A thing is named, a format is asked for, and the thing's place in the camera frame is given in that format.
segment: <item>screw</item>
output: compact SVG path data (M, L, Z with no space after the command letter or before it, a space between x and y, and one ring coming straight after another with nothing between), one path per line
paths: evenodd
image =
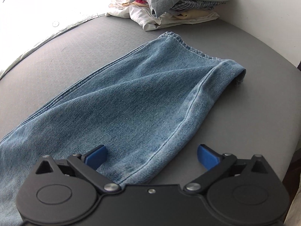
M155 189L149 189L149 190L148 190L148 193L154 194L154 193L156 193L156 190L155 190Z
M112 183L105 184L103 188L106 191L114 192L114 191L118 191L120 187L118 184L112 182Z
M190 190L190 191L196 191L196 190L199 190L201 188L201 185L196 183L196 182L191 182L191 183L187 184L185 186L185 188L187 190Z
M82 157L82 154L72 154L73 156L76 156L77 158L81 158Z

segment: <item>blue jeans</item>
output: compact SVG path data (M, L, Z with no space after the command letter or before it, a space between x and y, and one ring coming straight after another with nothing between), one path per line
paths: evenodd
M21 222L15 196L44 154L62 159L103 144L108 159L98 172L121 186L149 180L244 75L235 61L166 32L80 80L0 142L0 225Z

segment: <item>white cloth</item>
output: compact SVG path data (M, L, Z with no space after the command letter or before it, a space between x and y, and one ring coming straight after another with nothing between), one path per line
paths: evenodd
M137 22L145 31L152 31L161 28L171 27L181 24L198 24L210 20L217 19L219 15L210 11L209 15L197 18L197 19L177 19L169 13L164 13L158 19L154 19L150 16L150 9L145 7L138 7L136 5L130 5L123 7L122 4L126 3L126 0L112 0L108 11L105 16L116 16L126 19L132 19Z

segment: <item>blue gripper pad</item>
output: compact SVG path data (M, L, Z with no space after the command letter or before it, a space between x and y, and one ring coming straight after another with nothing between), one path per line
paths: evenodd
M86 165L96 170L102 163L106 161L107 155L108 151L106 146L100 145L87 154L84 154L82 158L84 159L83 162Z
M201 144L198 147L198 160L207 170L210 170L221 162L222 156L206 145Z

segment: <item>stack of folded clothes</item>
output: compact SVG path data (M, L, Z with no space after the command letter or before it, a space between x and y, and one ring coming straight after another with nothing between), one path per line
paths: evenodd
M131 18L145 31L217 19L215 6L229 0L112 0L106 16Z

